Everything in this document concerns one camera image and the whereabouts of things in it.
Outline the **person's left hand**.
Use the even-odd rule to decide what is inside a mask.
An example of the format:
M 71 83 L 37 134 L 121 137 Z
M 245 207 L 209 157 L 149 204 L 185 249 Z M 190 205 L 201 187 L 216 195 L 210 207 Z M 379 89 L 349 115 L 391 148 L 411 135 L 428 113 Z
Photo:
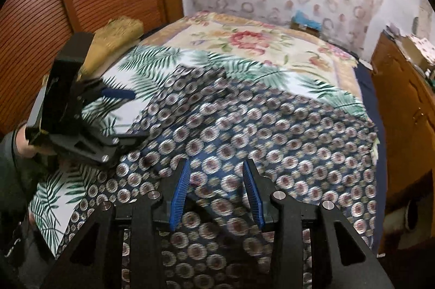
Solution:
M 37 154 L 42 156 L 54 156 L 56 153 L 50 145 L 35 146 L 29 143 L 26 137 L 26 125 L 22 125 L 15 135 L 15 146 L 19 156 L 32 159 Z

